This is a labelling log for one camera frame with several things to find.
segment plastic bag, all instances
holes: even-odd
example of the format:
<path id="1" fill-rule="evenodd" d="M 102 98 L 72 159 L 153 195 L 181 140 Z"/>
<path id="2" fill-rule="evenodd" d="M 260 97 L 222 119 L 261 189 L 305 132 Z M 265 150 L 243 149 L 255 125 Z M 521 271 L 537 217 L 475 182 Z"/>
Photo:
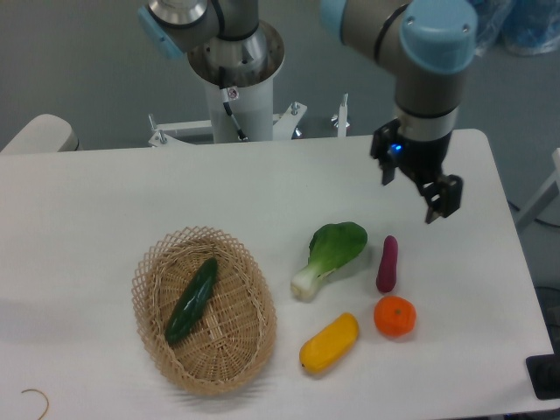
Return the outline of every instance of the plastic bag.
<path id="1" fill-rule="evenodd" d="M 479 16 L 476 54 L 481 57 L 496 42 L 515 0 L 469 0 L 469 3 Z"/>
<path id="2" fill-rule="evenodd" d="M 556 50 L 560 46 L 560 0 L 517 0 L 502 33 L 511 53 L 537 55 Z"/>

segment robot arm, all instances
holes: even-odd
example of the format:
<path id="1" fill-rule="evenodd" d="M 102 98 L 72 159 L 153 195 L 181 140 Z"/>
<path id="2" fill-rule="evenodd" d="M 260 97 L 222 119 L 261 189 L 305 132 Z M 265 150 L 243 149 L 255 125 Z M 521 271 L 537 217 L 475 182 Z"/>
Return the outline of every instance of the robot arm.
<path id="1" fill-rule="evenodd" d="M 323 0 L 325 26 L 344 44 L 396 77 L 395 119 L 374 133 L 371 156 L 382 183 L 395 168 L 426 200 L 426 222 L 460 207 L 463 181 L 444 175 L 447 153 L 473 59 L 477 15 L 465 0 Z"/>
<path id="2" fill-rule="evenodd" d="M 371 156 L 384 185 L 396 168 L 415 183 L 431 223 L 460 207 L 463 181 L 444 175 L 442 163 L 474 56 L 477 15 L 466 0 L 402 1 L 322 0 L 321 17 L 340 41 L 396 77 L 395 118 L 374 133 Z M 260 29 L 258 0 L 150 0 L 138 14 L 168 57 L 204 45 L 204 79 L 224 95 L 227 87 L 257 85 L 282 63 L 283 54 L 268 55 L 276 49 Z M 223 104 L 246 140 L 225 96 Z"/>

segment wicker basket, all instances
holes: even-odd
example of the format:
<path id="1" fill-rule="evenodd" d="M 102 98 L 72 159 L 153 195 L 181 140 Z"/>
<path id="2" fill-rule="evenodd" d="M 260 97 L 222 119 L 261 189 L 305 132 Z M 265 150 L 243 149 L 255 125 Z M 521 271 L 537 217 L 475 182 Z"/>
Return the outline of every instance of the wicker basket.
<path id="1" fill-rule="evenodd" d="M 175 303 L 210 256 L 218 280 L 202 319 L 175 346 L 164 331 Z M 255 260 L 229 234 L 210 227 L 168 234 L 144 256 L 133 280 L 138 333 L 157 368 L 195 395 L 218 395 L 253 379 L 268 361 L 277 319 Z"/>

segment gray floor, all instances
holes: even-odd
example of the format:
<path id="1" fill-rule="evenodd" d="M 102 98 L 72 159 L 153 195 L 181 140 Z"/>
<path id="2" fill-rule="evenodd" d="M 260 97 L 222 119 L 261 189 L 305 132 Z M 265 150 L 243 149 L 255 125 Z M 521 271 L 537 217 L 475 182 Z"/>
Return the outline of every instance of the gray floor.
<path id="1" fill-rule="evenodd" d="M 70 122 L 86 150 L 145 147 L 149 113 L 160 123 L 207 119 L 186 61 L 160 57 L 139 27 L 144 3 L 0 3 L 0 149 L 44 113 Z M 351 134 L 371 134 L 391 117 L 391 76 L 325 33 L 319 0 L 261 0 L 261 17 L 286 46 L 275 112 L 306 104 L 307 137 L 334 135 L 328 121 L 345 92 Z M 458 127 L 487 134 L 506 195 L 517 204 L 554 169 L 559 104 L 560 52 L 522 59 L 497 45 L 472 65 Z M 560 199 L 542 217 L 560 223 Z M 560 286 L 560 231 L 533 224 L 520 238 L 534 283 Z"/>

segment blue joint cap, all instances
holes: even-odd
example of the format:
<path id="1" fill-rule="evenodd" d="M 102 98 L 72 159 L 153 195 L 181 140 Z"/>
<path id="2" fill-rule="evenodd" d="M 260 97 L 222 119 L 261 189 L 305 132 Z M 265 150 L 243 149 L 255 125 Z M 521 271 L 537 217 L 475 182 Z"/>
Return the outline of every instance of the blue joint cap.
<path id="1" fill-rule="evenodd" d="M 473 60 L 477 24 L 466 0 L 414 0 L 402 18 L 401 45 L 421 68 L 455 74 Z"/>
<path id="2" fill-rule="evenodd" d="M 321 23 L 342 42 L 342 19 L 347 0 L 321 0 Z"/>
<path id="3" fill-rule="evenodd" d="M 169 35 L 161 29 L 161 26 L 159 26 L 158 22 L 156 22 L 145 7 L 138 9 L 138 20 L 148 37 L 166 58 L 170 60 L 183 58 L 183 52 L 169 38 Z"/>

